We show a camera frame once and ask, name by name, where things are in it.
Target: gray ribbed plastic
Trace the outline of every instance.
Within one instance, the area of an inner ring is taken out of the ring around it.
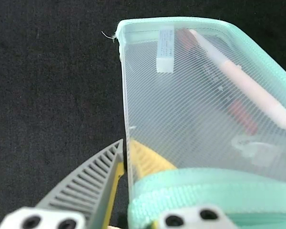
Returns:
[[[121,139],[81,164],[36,207],[78,211],[85,216],[87,228],[102,228],[117,165],[122,161]]]
[[[168,41],[163,34],[170,30]],[[244,32],[224,21],[177,17],[125,20],[116,37],[130,199],[142,178],[131,160],[132,139],[177,168],[286,181],[286,115],[277,114],[286,114],[286,72]],[[159,68],[159,49],[172,41],[166,60],[173,57],[173,66]]]

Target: pencil case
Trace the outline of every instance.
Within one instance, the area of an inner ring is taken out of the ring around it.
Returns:
[[[276,197],[273,190],[286,190],[286,72],[224,21],[124,20],[115,37],[132,228],[146,226],[164,209],[198,202],[215,202],[230,215],[286,212],[282,199],[263,207]],[[190,198],[200,193],[197,185],[208,187],[208,195]],[[227,193],[214,196],[212,189]],[[247,202],[260,201],[241,208],[225,199],[233,190],[242,190]],[[153,207],[140,211],[145,201]]]

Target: pink pen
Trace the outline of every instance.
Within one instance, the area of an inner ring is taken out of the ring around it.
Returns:
[[[189,31],[218,68],[277,126],[286,129],[286,108],[202,35],[195,30]]]

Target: screw hole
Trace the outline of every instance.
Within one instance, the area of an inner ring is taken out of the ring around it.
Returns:
[[[73,219],[66,219],[61,222],[58,226],[58,229],[75,229],[76,222]]]
[[[212,211],[212,210],[208,210],[208,209],[204,209],[200,212],[200,217],[204,220],[216,220],[218,219],[218,215]]]
[[[23,229],[33,229],[33,228],[38,226],[40,220],[41,220],[41,218],[39,216],[31,216],[23,222],[22,228]]]
[[[174,215],[168,216],[165,219],[165,223],[169,227],[179,227],[184,224],[183,219],[181,217]]]

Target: yellow object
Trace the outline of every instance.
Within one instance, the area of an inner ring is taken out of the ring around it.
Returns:
[[[113,184],[112,184],[112,188],[111,188],[110,198],[108,201],[106,215],[104,218],[102,229],[107,229],[107,227],[109,225],[109,220],[111,217],[111,212],[112,212],[112,208],[113,208],[116,189],[118,187],[119,179],[123,174],[124,174],[124,164],[123,164],[123,162],[120,162],[120,163],[118,163],[117,168],[116,168],[116,172],[115,172],[115,176],[114,176],[114,180],[113,180]]]
[[[138,178],[176,167],[152,149],[136,140],[130,140],[130,160],[135,166]]]

